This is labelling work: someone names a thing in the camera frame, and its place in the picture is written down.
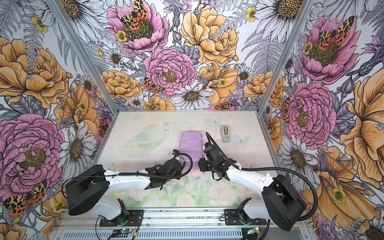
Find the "pink wrapping paper sheet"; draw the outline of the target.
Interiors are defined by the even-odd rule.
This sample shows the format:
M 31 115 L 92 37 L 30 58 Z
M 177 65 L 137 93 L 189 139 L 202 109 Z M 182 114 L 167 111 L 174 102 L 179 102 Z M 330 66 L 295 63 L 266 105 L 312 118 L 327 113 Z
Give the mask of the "pink wrapping paper sheet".
M 193 160 L 193 167 L 188 176 L 202 176 L 198 162 L 204 157 L 203 139 L 200 132 L 185 131 L 180 138 L 180 152 L 189 155 Z

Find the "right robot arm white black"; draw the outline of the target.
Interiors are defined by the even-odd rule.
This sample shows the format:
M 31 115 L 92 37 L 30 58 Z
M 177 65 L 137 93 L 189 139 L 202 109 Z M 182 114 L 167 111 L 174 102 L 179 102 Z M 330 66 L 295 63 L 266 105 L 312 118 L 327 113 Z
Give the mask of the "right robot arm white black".
M 241 202 L 237 209 L 225 216 L 231 225 L 256 225 L 272 221 L 280 229 L 290 231 L 296 222 L 304 220 L 306 204 L 283 175 L 272 177 L 269 174 L 246 171 L 240 164 L 227 159 L 219 148 L 205 143 L 205 157 L 198 166 L 201 172 L 211 172 L 219 180 L 225 179 L 240 184 L 263 198 L 259 204 L 251 197 Z

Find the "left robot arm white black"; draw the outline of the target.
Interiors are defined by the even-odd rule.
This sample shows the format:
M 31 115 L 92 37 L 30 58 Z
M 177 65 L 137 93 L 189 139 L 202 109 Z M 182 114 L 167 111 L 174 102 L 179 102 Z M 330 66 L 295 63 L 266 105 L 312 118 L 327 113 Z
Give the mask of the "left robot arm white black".
M 170 180 L 179 180 L 192 170 L 187 156 L 176 156 L 163 165 L 156 165 L 134 173 L 107 171 L 95 165 L 66 184 L 66 198 L 70 216 L 93 213 L 116 225 L 129 218 L 121 199 L 112 199 L 112 192 L 123 190 L 162 189 Z

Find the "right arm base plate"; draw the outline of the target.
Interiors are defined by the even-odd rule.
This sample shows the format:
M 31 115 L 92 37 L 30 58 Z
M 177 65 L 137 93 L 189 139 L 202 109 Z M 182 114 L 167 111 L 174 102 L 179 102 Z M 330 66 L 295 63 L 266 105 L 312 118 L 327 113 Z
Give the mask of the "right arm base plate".
M 243 211 L 239 211 L 238 209 L 224 209 L 222 219 L 226 226 L 265 226 L 267 224 L 267 220 L 251 219 Z

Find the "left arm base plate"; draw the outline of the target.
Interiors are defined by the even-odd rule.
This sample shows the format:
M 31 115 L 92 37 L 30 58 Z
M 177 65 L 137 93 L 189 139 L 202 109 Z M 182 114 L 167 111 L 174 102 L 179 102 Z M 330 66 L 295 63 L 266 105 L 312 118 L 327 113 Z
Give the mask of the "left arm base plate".
M 144 218 L 144 210 L 127 210 L 113 220 L 101 219 L 100 227 L 140 227 Z

